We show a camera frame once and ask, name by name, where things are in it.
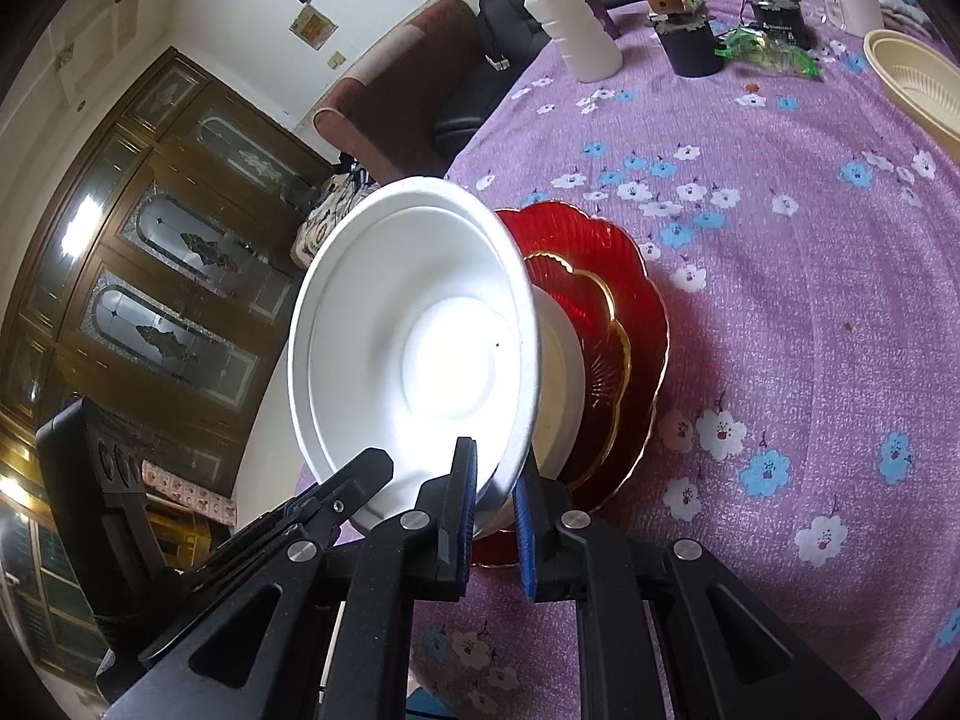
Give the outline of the white foam bowl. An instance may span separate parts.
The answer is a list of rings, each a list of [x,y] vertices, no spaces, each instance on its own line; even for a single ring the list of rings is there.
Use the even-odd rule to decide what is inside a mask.
[[[367,532],[408,511],[477,445],[477,532],[505,508],[532,439],[540,338],[523,257],[465,188],[407,177],[325,239],[296,300],[286,388],[302,458],[325,481],[361,450],[394,474],[353,517]]]

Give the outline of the cream plastic bowl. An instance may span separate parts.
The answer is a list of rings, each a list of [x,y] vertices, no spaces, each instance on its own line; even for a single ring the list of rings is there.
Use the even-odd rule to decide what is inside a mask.
[[[958,161],[960,73],[944,55],[918,39],[891,29],[864,37],[866,59],[885,93]]]

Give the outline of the black device left edge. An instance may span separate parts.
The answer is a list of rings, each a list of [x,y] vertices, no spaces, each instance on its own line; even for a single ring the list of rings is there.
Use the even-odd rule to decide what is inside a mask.
[[[116,702],[146,673],[140,655],[184,596],[146,516],[139,465],[116,421],[82,398],[36,434],[55,528],[107,653],[94,683]]]

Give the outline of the white bowl stack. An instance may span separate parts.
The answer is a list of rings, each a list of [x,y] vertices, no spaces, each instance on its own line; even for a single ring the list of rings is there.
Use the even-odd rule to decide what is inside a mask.
[[[530,448],[545,476],[555,479],[568,460],[578,435],[586,398],[586,366],[578,335],[562,306],[543,289],[532,289],[540,337],[537,416]],[[503,473],[519,470],[517,431],[505,411],[506,385],[512,381],[498,337],[501,314],[487,301],[460,296],[462,332],[469,337],[464,353],[467,405],[462,408],[464,434],[477,440],[482,460],[478,472],[475,534],[491,535],[514,523]]]

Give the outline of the red glass plate small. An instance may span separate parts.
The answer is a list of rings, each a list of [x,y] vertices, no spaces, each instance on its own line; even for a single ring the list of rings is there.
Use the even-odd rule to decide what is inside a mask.
[[[578,489],[612,454],[630,385],[631,341],[617,317],[612,288],[597,273],[546,250],[527,254],[524,262],[532,284],[555,299],[573,325],[584,362],[583,416],[558,475],[569,489]]]

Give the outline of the dark wooden cabinet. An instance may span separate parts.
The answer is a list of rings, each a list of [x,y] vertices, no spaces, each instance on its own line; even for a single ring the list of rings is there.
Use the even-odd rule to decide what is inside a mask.
[[[332,169],[167,50],[52,193],[2,317],[2,601],[31,665],[93,686],[106,644],[55,534],[36,433],[112,411],[106,465],[229,494],[290,327],[291,245]]]

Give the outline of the purple floral tablecloth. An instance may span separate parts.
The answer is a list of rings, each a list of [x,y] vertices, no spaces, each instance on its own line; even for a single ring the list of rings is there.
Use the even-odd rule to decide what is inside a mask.
[[[958,167],[802,0],[823,80],[539,47],[448,176],[630,234],[669,320],[640,465],[592,515],[719,557],[884,718],[958,655]]]

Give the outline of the patterned bag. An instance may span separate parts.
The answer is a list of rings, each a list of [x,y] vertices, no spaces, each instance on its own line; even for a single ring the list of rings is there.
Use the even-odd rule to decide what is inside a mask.
[[[322,187],[319,202],[296,231],[290,249],[291,260],[299,268],[308,268],[325,239],[361,200],[378,187],[379,184],[364,169],[332,177]]]

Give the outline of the green snack wrapper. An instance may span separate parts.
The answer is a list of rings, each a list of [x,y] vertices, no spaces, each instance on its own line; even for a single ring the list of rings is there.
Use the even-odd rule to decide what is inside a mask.
[[[761,29],[739,26],[721,34],[715,54],[729,62],[745,62],[778,75],[823,80],[818,62],[811,54]]]

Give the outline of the small black jar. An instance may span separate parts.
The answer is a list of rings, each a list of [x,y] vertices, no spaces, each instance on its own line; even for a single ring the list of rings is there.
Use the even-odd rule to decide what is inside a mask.
[[[654,23],[654,31],[675,75],[703,78],[724,68],[718,39],[704,16],[666,16]]]

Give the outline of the white plastic bottle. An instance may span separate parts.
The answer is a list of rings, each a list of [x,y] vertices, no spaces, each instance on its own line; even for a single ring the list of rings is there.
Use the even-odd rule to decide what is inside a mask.
[[[578,82],[600,82],[623,67],[619,46],[584,0],[524,0],[524,7]]]

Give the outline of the small wall picture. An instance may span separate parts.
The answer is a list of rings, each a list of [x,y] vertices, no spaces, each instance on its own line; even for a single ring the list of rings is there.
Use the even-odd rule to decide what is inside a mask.
[[[324,46],[337,29],[334,21],[322,15],[313,5],[304,5],[290,26],[291,34],[314,50]]]

